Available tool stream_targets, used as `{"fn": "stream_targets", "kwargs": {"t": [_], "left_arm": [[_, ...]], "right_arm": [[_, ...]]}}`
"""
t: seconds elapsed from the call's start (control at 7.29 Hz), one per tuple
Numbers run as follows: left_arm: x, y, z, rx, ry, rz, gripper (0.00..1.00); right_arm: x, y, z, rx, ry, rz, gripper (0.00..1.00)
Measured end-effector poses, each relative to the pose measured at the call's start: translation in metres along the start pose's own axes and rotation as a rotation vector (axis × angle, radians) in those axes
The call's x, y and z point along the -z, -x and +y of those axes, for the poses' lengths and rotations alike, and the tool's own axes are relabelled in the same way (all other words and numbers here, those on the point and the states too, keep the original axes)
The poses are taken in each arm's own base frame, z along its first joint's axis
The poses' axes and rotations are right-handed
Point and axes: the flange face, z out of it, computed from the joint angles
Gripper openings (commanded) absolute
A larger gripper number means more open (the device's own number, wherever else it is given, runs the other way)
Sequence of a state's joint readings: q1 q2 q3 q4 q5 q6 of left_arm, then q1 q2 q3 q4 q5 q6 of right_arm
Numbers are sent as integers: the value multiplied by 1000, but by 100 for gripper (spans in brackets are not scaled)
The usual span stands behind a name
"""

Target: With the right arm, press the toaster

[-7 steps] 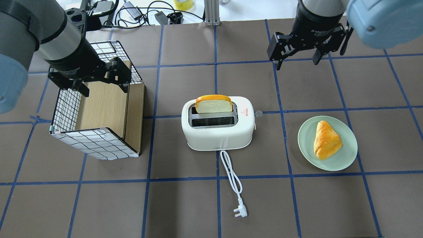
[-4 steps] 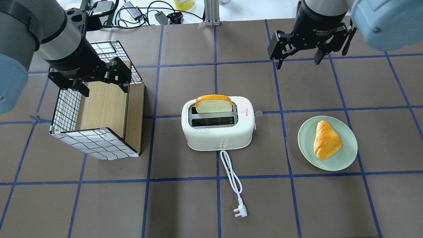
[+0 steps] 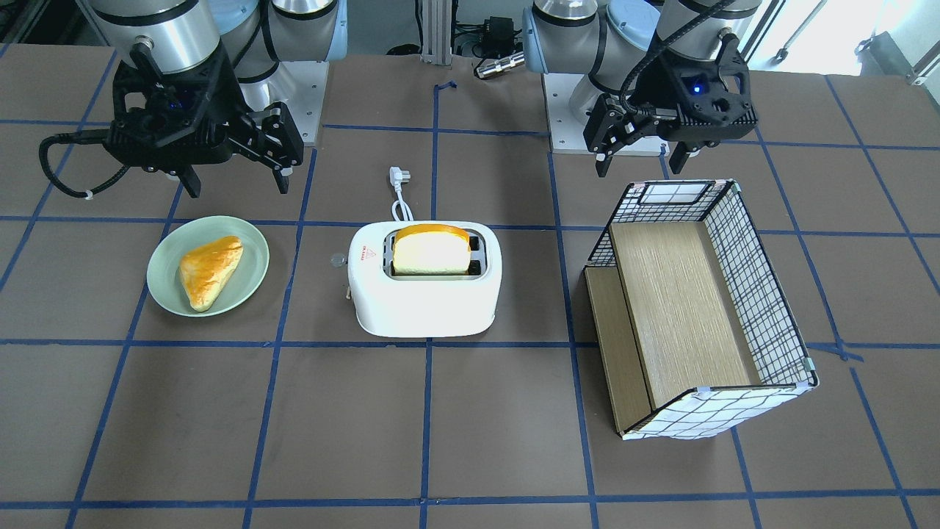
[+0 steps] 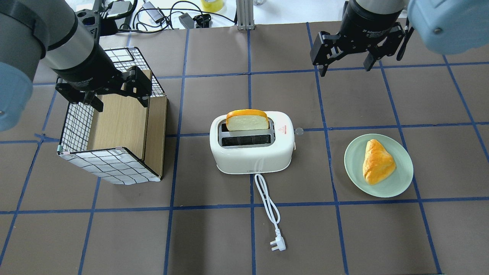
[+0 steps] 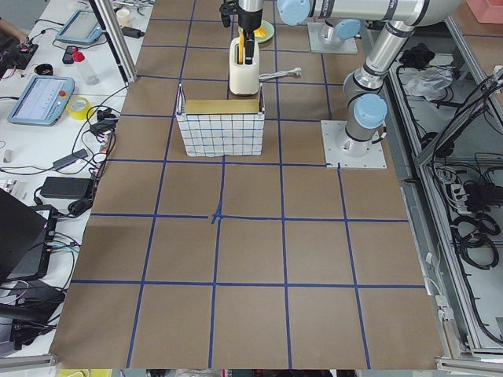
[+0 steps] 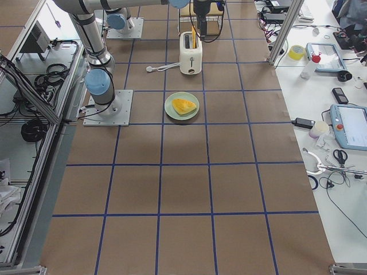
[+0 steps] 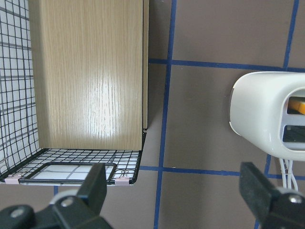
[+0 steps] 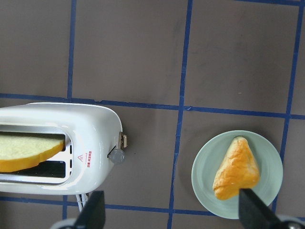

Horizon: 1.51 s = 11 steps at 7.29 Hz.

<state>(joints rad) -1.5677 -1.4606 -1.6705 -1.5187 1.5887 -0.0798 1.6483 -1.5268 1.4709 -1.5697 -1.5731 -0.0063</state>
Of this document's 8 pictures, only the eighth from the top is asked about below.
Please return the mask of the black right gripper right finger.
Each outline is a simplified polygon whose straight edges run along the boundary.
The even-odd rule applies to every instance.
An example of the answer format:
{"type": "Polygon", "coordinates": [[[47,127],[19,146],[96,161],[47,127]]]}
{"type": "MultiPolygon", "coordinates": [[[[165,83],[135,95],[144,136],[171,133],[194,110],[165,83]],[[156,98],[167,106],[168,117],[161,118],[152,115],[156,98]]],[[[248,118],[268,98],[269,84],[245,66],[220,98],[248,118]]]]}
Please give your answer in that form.
{"type": "Polygon", "coordinates": [[[251,189],[239,191],[238,216],[244,229],[275,229],[281,223],[251,189]]]}

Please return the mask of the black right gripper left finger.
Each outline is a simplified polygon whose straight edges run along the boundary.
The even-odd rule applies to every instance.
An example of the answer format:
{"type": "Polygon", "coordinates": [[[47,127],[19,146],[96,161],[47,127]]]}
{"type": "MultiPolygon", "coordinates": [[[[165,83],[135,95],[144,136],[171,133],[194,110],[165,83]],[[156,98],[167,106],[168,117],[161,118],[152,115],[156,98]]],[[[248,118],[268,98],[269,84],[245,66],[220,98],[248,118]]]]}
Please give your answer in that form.
{"type": "Polygon", "coordinates": [[[76,219],[74,229],[102,229],[106,220],[104,191],[94,191],[76,219]]]}

